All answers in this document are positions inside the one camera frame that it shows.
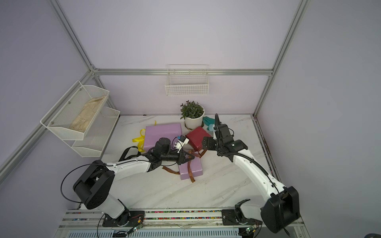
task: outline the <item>green leaves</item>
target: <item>green leaves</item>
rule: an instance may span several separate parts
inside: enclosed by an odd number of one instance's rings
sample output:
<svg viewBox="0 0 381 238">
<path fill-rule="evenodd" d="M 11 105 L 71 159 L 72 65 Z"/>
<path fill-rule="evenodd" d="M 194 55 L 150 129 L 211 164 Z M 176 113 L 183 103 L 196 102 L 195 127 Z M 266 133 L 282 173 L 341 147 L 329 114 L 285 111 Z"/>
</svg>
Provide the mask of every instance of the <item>green leaves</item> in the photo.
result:
<svg viewBox="0 0 381 238">
<path fill-rule="evenodd" d="M 185 104 L 180 105 L 182 107 L 181 115 L 182 117 L 180 119 L 183 119 L 184 117 L 189 118 L 199 118 L 204 113 L 203 108 L 199 105 L 199 103 L 189 102 L 186 101 Z"/>
</svg>

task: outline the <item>purple box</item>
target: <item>purple box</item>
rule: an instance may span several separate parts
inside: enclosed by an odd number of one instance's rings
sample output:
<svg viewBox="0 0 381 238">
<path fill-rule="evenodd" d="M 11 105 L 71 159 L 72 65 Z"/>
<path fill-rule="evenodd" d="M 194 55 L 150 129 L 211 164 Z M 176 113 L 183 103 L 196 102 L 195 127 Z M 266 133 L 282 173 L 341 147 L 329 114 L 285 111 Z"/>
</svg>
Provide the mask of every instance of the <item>purple box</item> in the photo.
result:
<svg viewBox="0 0 381 238">
<path fill-rule="evenodd" d="M 156 142 L 160 138 L 165 137 L 172 141 L 176 136 L 181 136 L 181 134 L 180 123 L 146 126 L 143 149 L 148 152 L 149 149 L 155 147 Z"/>
<path fill-rule="evenodd" d="M 193 177 L 201 176 L 203 174 L 199 157 L 192 159 L 192 162 L 190 163 L 190 170 L 192 171 Z M 181 180 L 189 179 L 188 163 L 179 165 L 179 172 Z"/>
</svg>

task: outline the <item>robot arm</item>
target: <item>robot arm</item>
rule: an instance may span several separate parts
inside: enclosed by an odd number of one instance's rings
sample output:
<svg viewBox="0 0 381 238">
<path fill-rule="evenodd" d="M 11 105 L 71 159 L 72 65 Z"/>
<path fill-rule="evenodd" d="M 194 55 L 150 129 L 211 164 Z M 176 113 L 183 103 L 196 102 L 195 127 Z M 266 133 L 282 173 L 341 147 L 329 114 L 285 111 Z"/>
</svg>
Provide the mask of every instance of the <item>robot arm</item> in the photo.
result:
<svg viewBox="0 0 381 238">
<path fill-rule="evenodd" d="M 254 158 L 241 140 L 234 140 L 226 124 L 221 124 L 218 114 L 215 117 L 214 138 L 205 137 L 203 148 L 215 150 L 222 157 L 228 157 L 241 168 L 250 180 L 259 188 L 263 203 L 254 204 L 249 199 L 236 204 L 236 220 L 245 224 L 249 219 L 262 220 L 274 233 L 299 218 L 299 195 L 293 187 L 285 187 L 269 174 Z M 88 209 L 97 208 L 111 218 L 118 226 L 128 224 L 130 213 L 123 203 L 109 194 L 113 181 L 136 173 L 149 172 L 164 161 L 176 161 L 183 164 L 194 156 L 180 148 L 188 142 L 184 136 L 178 138 L 172 149 L 170 140 L 161 138 L 148 153 L 129 156 L 126 149 L 116 163 L 103 163 L 96 160 L 74 184 L 73 189 Z"/>
<path fill-rule="evenodd" d="M 262 220 L 270 231 L 277 233 L 299 214 L 299 194 L 293 187 L 285 187 L 269 174 L 254 158 L 241 140 L 234 140 L 226 124 L 215 115 L 214 138 L 204 137 L 203 149 L 215 150 L 217 155 L 228 157 L 241 168 L 258 187 L 263 204 L 254 204 L 249 199 L 236 204 L 235 214 L 238 223 L 245 224 L 249 219 Z"/>
<path fill-rule="evenodd" d="M 179 136 L 176 149 L 172 149 L 171 141 L 161 138 L 155 147 L 145 154 L 138 152 L 137 155 L 126 158 L 129 150 L 133 148 L 130 147 L 123 152 L 116 163 L 96 160 L 77 180 L 73 190 L 87 209 L 97 208 L 115 219 L 116 225 L 125 226 L 129 222 L 130 213 L 120 200 L 109 194 L 112 183 L 137 173 L 152 171 L 161 166 L 163 160 L 175 161 L 180 165 L 194 159 L 193 155 L 180 149 L 188 141 L 184 136 Z"/>
</svg>

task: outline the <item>white marble table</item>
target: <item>white marble table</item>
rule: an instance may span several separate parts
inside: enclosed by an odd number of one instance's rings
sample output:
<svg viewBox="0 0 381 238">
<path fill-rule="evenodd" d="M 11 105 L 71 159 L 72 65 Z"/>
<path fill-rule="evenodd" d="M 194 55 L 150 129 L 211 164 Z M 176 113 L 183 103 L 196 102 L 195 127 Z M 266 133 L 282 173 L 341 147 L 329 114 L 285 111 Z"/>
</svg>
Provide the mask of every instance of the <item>white marble table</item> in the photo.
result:
<svg viewBox="0 0 381 238">
<path fill-rule="evenodd" d="M 103 162 L 116 162 L 123 151 L 137 145 L 132 139 L 146 126 L 182 123 L 182 134 L 189 131 L 179 115 L 170 116 L 121 116 L 102 157 Z M 220 115 L 220 121 L 234 130 L 234 139 L 241 139 L 258 162 L 269 171 L 250 115 Z M 222 208 L 234 205 L 246 198 L 262 201 L 256 186 L 243 171 L 226 157 L 218 157 L 215 151 L 207 151 L 201 158 L 203 175 L 180 180 L 180 176 L 168 173 L 161 167 L 148 173 L 135 174 L 113 183 L 110 193 L 131 209 L 158 208 Z M 164 161 L 163 165 L 173 164 Z M 178 171 L 178 166 L 171 169 Z"/>
</svg>

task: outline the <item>wire basket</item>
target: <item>wire basket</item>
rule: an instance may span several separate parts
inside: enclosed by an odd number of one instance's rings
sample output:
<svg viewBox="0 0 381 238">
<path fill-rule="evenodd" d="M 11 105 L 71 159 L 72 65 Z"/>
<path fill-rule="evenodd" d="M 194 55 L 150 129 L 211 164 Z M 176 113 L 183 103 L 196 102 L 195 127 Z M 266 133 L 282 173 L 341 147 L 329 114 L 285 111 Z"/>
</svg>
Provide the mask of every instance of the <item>wire basket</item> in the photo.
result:
<svg viewBox="0 0 381 238">
<path fill-rule="evenodd" d="M 169 69 L 165 83 L 167 96 L 208 95 L 209 77 L 207 65 L 178 65 L 180 67 L 204 67 L 204 69 Z"/>
<path fill-rule="evenodd" d="M 47 129 L 49 129 L 53 134 L 55 134 L 61 140 L 83 140 L 94 123 L 94 118 L 97 117 L 104 104 L 109 97 L 109 91 L 93 86 L 93 85 L 82 85 L 79 81 L 75 84 L 79 84 L 79 88 L 73 94 L 72 97 L 66 102 L 66 104 L 59 110 L 59 112 L 53 117 L 53 119 L 44 124 L 42 120 L 40 121 Z M 89 125 L 84 132 L 75 131 L 70 129 L 71 124 L 74 119 L 81 113 L 85 103 L 87 103 L 92 98 L 103 97 L 98 110 L 95 112 L 94 116 L 90 120 Z"/>
<path fill-rule="evenodd" d="M 119 118 L 120 111 L 103 107 L 84 140 L 71 146 L 82 157 L 100 157 Z"/>
</svg>

